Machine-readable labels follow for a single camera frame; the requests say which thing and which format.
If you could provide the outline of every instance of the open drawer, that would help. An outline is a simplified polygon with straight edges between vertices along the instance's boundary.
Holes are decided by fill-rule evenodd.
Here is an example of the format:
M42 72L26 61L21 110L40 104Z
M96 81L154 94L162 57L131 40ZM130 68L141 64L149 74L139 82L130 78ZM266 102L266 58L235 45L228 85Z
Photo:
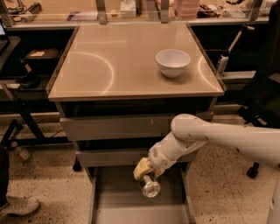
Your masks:
M195 223L186 175L174 167L158 178L160 194L145 198L131 166L94 168L92 217L96 224Z

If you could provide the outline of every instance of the white bowl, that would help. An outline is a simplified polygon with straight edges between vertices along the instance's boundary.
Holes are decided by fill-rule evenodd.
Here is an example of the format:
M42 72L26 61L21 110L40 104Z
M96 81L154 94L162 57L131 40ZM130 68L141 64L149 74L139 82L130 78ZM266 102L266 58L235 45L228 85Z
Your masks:
M191 57L186 52L175 49L166 49L156 56L158 68L168 78L181 75L191 62Z

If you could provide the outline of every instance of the box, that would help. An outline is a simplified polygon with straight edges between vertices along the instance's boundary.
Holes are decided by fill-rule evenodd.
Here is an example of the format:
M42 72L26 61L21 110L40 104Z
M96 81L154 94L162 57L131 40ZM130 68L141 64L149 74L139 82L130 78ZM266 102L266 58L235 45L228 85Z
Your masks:
M198 0L175 0L173 14L176 19L195 19L198 14L200 1Z
M121 17L135 18L137 16L137 7L135 1L131 3L121 2Z
M35 74L53 74L62 50L58 48L34 49L24 58Z

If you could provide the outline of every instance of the speckled floor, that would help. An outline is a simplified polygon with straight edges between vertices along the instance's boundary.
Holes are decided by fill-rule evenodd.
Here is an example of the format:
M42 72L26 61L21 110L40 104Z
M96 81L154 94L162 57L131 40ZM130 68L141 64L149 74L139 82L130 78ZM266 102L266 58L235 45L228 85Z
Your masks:
M0 137L13 116L0 116ZM46 135L61 130L56 115L40 116ZM217 123L242 124L237 115L216 115ZM22 135L30 135L25 128ZM74 172L71 144L29 147L31 160L22 163L10 152L9 195L37 197L40 209L25 217L0 215L4 224L84 224L89 218L91 183L82 170ZM261 166L256 179L246 176L252 165L239 155L207 144L189 171L189 193L198 224L266 223L278 172Z

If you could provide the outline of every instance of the bottle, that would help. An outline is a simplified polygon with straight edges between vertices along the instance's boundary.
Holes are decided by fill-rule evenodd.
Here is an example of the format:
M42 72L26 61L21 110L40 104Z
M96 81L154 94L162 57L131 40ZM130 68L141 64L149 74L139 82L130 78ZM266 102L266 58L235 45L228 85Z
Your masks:
M17 142L12 142L11 146L15 148L16 154L23 162L27 162L29 160L31 154L25 147L18 146Z
M222 52L218 63L217 63L217 72L218 74L224 74L224 71L228 64L228 51Z

